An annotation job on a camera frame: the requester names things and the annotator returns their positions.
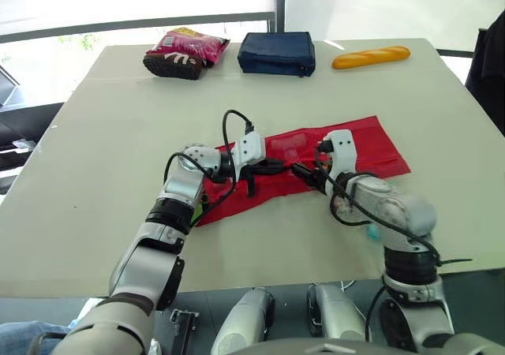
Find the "white table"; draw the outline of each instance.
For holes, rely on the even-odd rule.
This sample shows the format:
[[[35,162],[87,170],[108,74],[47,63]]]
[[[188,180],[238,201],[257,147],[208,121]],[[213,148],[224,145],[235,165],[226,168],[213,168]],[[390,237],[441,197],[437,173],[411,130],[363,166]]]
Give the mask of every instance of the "white table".
[[[436,207],[443,258],[474,258],[441,271],[505,266],[505,139],[427,41],[341,44],[401,44],[412,56],[336,71],[330,63],[342,51],[317,43],[312,77],[279,77],[241,73],[231,44],[192,82],[152,76],[141,62],[149,46],[106,48],[0,206],[0,295],[107,294],[162,186],[166,159],[190,142],[221,144],[229,108],[265,136],[376,114],[412,169],[391,181]],[[230,120],[230,139],[241,127]],[[194,229],[180,291],[376,278],[382,251],[363,228],[340,226],[327,197],[280,197]]]

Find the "black cable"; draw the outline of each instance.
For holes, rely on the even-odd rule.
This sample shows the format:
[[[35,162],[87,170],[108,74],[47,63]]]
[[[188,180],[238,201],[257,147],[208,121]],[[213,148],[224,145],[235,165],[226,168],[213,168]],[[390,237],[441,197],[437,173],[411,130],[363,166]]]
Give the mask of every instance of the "black cable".
[[[337,221],[339,221],[341,224],[346,225],[346,226],[361,226],[361,225],[366,225],[367,223],[370,223],[370,221],[359,221],[359,222],[351,222],[351,221],[346,221],[345,219],[342,219],[338,214],[337,214],[337,209],[335,207],[335,199],[337,197],[337,193],[334,190],[333,194],[331,195],[330,199],[330,212],[333,217]]]
[[[375,175],[371,172],[357,172],[354,174],[353,178],[355,178],[357,176],[373,176],[375,178],[377,177],[377,175]],[[331,199],[330,199],[330,212],[331,212],[331,215],[333,215],[333,217],[335,217],[335,219],[337,221],[339,221],[341,224],[346,225],[346,226],[361,226],[361,225],[367,225],[367,224],[371,223],[370,221],[366,221],[366,220],[359,221],[359,222],[350,222],[350,221],[346,221],[345,219],[340,217],[339,214],[337,213],[337,207],[335,206],[336,197],[337,197],[337,192],[335,191],[335,188],[333,188],[333,194],[331,195]]]
[[[335,180],[333,180],[330,175],[328,175],[328,172],[324,169],[323,163],[320,160],[319,157],[319,152],[316,150],[315,151],[315,158],[316,158],[316,165],[320,169],[321,173],[323,176],[333,185],[334,191],[337,189],[340,194],[342,194],[345,198],[348,199],[348,201],[355,206],[361,213],[369,217],[371,220],[379,223],[382,226],[386,226],[387,228],[396,231],[397,233],[403,234],[406,237],[413,239],[419,243],[421,243],[424,247],[426,247],[432,254],[433,257],[435,258],[436,265],[440,267],[442,265],[442,262],[440,260],[440,254],[438,250],[435,248],[434,245],[426,241],[425,239],[417,236],[416,234],[413,234],[409,232],[406,229],[403,229],[402,227],[393,225],[392,223],[389,223],[387,221],[384,221],[383,219],[380,219],[376,215],[372,214],[368,210],[366,210],[364,207],[362,207],[352,196],[349,195],[349,193],[346,192],[344,188],[342,188]]]
[[[163,184],[166,183],[166,180],[168,178],[168,170],[170,169],[170,165],[172,164],[172,161],[174,160],[174,158],[176,156],[179,157],[179,158],[186,159],[191,164],[193,164],[198,170],[202,171],[204,173],[204,176],[206,178],[212,179],[212,171],[205,170],[200,164],[198,164],[198,162],[195,159],[191,158],[190,156],[186,155],[185,153],[183,153],[183,152],[175,152],[174,154],[172,154],[170,156],[170,158],[168,159],[168,162],[166,162],[165,172],[163,173]]]
[[[373,309],[376,306],[377,301],[379,300],[380,295],[386,290],[386,286],[381,286],[377,291],[376,295],[373,297],[372,303],[370,304],[370,308],[368,308],[368,313],[365,319],[365,341],[370,342],[370,320],[372,319]]]
[[[228,116],[230,114],[235,114],[238,117],[242,118],[245,121],[245,131],[248,132],[248,130],[253,129],[253,122],[249,120],[244,114],[240,113],[238,110],[230,109],[225,112],[223,115],[223,123],[222,123],[222,130],[223,130],[223,140],[224,140],[224,146],[226,149],[226,153],[228,154],[228,159],[230,160],[230,167],[231,167],[231,187],[226,192],[224,195],[222,195],[220,198],[217,199],[215,203],[210,205],[205,211],[200,213],[190,224],[189,227],[194,227],[205,215],[207,215],[212,209],[216,208],[219,206],[226,198],[231,195],[235,187],[237,185],[237,175],[235,173],[235,163],[234,163],[234,158],[231,154],[231,149],[230,149],[230,142],[228,142],[228,134],[226,132],[226,120],[228,119]]]
[[[44,339],[63,339],[66,334],[63,333],[42,333],[32,339],[30,347],[28,347],[27,355],[39,355],[40,348]]]

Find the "person's leg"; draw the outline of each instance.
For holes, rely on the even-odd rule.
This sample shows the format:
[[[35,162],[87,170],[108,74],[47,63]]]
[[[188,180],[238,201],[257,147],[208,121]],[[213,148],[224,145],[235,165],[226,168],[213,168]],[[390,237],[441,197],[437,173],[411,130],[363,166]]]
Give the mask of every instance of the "person's leg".
[[[30,343],[38,335],[49,332],[67,334],[70,330],[69,327],[39,321],[4,323],[0,325],[0,354],[26,355]],[[49,355],[58,342],[59,339],[45,339],[40,355]]]

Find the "red cloth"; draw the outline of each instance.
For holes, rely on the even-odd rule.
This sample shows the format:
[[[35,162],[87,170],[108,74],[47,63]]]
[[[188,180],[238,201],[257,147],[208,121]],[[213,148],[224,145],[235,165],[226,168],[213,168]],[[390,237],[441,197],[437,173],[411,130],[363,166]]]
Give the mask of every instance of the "red cloth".
[[[302,162],[312,169],[314,149],[318,141],[321,141],[332,130],[338,129],[349,129],[353,133],[357,150],[356,171],[373,172],[379,178],[389,178],[410,172],[405,160],[384,132],[376,116],[322,128],[298,129],[270,136],[265,139],[267,157],[281,159],[284,161],[285,166]],[[220,147],[219,150],[225,151],[224,146]],[[236,215],[273,197],[311,190],[290,170],[277,175],[257,175],[254,180],[256,182],[254,197],[247,197],[247,181],[238,181],[235,192],[228,196],[221,205],[209,212],[208,215],[205,215],[199,226]],[[229,181],[226,184],[218,185],[205,179],[205,191],[210,201],[216,201],[230,189],[230,184]]]

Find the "navy blue bag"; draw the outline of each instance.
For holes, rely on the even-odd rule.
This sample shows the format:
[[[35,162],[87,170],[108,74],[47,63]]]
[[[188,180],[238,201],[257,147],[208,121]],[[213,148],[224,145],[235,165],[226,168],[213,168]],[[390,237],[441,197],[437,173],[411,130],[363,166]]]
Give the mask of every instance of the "navy blue bag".
[[[244,73],[309,77],[316,68],[308,32],[248,33],[237,59]]]

